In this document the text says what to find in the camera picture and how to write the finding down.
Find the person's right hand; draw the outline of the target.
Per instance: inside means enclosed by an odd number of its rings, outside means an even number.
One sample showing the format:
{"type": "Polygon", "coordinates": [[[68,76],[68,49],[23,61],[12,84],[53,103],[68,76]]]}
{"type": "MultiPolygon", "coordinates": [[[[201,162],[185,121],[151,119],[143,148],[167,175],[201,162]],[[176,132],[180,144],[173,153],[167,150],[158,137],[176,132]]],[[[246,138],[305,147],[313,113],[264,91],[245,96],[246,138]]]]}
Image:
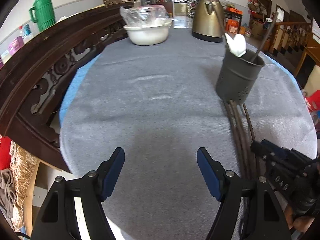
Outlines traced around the person's right hand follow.
{"type": "Polygon", "coordinates": [[[284,210],[284,215],[288,224],[289,229],[295,228],[299,232],[306,233],[310,225],[313,223],[313,217],[299,217],[293,219],[293,209],[287,204],[284,210]]]}

